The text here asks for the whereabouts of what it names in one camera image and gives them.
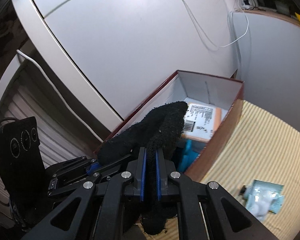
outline metal screw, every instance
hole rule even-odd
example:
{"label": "metal screw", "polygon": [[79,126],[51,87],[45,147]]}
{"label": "metal screw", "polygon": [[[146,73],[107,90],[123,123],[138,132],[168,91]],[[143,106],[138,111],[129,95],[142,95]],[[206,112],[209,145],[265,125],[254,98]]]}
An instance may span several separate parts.
{"label": "metal screw", "polygon": [[171,172],[170,176],[173,177],[174,179],[177,179],[181,176],[181,174],[177,171],[173,171]]}
{"label": "metal screw", "polygon": [[217,189],[219,187],[219,184],[215,181],[209,182],[208,185],[209,185],[209,188],[211,188],[211,189]]}
{"label": "metal screw", "polygon": [[86,188],[86,189],[92,188],[92,187],[93,187],[93,182],[91,182],[91,181],[86,181],[86,182],[83,184],[83,187]]}
{"label": "metal screw", "polygon": [[131,172],[129,171],[124,171],[123,173],[121,173],[121,177],[127,179],[127,178],[130,178],[131,176]]}

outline cardboard box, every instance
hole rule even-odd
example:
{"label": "cardboard box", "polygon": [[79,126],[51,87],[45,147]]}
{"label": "cardboard box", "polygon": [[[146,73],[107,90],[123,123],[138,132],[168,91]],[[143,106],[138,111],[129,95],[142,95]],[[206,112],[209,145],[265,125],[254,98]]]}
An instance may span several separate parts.
{"label": "cardboard box", "polygon": [[192,180],[201,181],[230,138],[243,104],[243,82],[208,74],[177,70],[133,111],[107,138],[126,130],[155,107],[185,101],[221,108],[221,124],[200,156],[186,170]]}

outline brown box side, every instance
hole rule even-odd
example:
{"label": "brown box side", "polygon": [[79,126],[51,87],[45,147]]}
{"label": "brown box side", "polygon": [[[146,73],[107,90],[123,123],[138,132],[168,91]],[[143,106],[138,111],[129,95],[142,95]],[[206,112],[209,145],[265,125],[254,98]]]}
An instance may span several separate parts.
{"label": "brown box side", "polygon": [[186,170],[192,180],[200,182],[212,167],[240,120],[243,106],[243,84],[229,112],[220,124],[207,146],[200,152],[199,158]]}

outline yellow striped surface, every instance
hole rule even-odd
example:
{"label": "yellow striped surface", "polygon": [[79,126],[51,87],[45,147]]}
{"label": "yellow striped surface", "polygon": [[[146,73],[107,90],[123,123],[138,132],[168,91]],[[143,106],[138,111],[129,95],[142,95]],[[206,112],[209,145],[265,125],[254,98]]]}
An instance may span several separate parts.
{"label": "yellow striped surface", "polygon": [[[219,182],[245,205],[239,191],[254,179],[284,185],[281,211],[277,215],[269,213],[263,224],[280,240],[292,240],[300,230],[300,133],[245,101],[234,133],[201,182]],[[145,238],[179,239],[177,219],[169,220],[166,228],[166,232]]]}

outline teal object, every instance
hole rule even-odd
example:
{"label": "teal object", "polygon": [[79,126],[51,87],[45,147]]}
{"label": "teal object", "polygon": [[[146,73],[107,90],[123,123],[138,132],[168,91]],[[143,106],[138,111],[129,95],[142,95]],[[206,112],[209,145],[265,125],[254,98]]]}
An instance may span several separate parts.
{"label": "teal object", "polygon": [[177,167],[178,172],[185,172],[186,169],[194,162],[194,160],[199,156],[192,150],[192,140],[187,140],[186,145],[182,151],[179,165]]}

